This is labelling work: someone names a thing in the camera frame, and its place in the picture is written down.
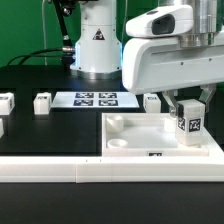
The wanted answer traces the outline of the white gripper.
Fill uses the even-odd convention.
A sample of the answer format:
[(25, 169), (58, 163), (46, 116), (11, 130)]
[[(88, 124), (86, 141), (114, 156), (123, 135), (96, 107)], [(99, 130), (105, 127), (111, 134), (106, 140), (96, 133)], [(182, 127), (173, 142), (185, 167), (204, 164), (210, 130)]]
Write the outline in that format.
[(135, 95), (163, 91), (172, 117), (178, 112), (175, 89), (202, 85), (199, 100), (208, 112), (214, 83), (224, 82), (224, 34), (199, 48), (181, 48), (177, 37), (133, 38), (124, 48), (122, 82)]

